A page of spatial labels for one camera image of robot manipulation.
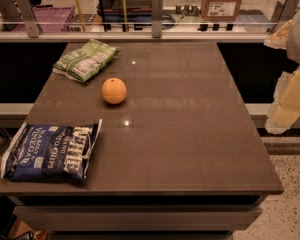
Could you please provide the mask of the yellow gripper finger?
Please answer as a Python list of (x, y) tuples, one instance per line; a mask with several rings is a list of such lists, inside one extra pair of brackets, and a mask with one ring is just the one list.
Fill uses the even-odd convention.
[(285, 50), (287, 45), (287, 36), (290, 30), (292, 21), (289, 20), (284, 23), (276, 32), (267, 37), (264, 41), (264, 45), (273, 49)]
[(271, 134), (282, 134), (300, 117), (300, 66), (293, 73), (281, 74), (273, 98), (265, 129)]

